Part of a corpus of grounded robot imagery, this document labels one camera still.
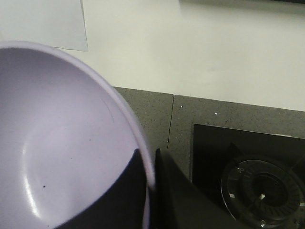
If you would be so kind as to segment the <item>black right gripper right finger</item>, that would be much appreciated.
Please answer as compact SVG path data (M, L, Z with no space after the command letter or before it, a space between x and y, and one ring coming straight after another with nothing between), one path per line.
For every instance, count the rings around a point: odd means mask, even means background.
M171 155L155 154L156 224L159 229L245 229L196 188Z

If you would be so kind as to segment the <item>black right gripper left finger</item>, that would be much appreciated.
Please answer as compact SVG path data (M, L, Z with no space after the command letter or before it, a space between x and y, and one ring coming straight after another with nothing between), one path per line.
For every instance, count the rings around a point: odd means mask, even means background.
M140 229L146 200L146 175L139 149L113 185L92 205L59 229Z

